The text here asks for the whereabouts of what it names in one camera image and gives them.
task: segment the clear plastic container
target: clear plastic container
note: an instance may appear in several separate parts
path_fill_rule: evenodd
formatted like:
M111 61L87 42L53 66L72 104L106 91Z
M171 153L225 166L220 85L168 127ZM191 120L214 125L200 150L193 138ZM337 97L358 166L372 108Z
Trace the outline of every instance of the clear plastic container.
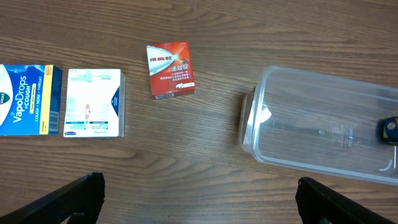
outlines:
M377 135L397 99L391 87L268 67L243 103L243 149L266 164L398 185L396 147Z

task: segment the white box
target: white box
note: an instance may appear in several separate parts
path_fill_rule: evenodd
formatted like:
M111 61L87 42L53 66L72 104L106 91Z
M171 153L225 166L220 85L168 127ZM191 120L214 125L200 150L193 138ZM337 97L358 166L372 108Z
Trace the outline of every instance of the white box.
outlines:
M124 136L125 87L120 69L69 69L63 137Z

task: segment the red box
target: red box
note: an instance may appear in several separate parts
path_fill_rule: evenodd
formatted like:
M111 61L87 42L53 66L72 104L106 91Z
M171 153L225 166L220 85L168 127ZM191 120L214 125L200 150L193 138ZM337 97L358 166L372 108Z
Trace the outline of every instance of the red box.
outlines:
M147 56L150 87L156 100L195 92L187 41L147 45Z

